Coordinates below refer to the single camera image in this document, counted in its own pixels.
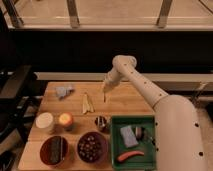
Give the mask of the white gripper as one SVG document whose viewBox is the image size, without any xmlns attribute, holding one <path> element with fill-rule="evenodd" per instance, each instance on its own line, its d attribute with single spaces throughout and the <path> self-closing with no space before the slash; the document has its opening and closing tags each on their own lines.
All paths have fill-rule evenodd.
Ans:
<svg viewBox="0 0 213 171">
<path fill-rule="evenodd" d="M 104 84 L 102 86 L 102 92 L 105 94 L 108 89 L 113 88 L 118 85 L 119 74 L 115 70 L 109 71 L 104 78 Z"/>
</svg>

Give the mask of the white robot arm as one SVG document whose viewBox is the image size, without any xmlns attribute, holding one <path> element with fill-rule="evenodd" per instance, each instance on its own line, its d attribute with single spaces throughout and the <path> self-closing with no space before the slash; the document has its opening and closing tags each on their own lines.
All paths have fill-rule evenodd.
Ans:
<svg viewBox="0 0 213 171">
<path fill-rule="evenodd" d="M 126 77 L 155 112 L 157 171 L 207 171 L 201 126 L 190 100 L 170 95 L 136 69 L 134 56 L 117 55 L 105 75 L 103 92 Z"/>
</svg>

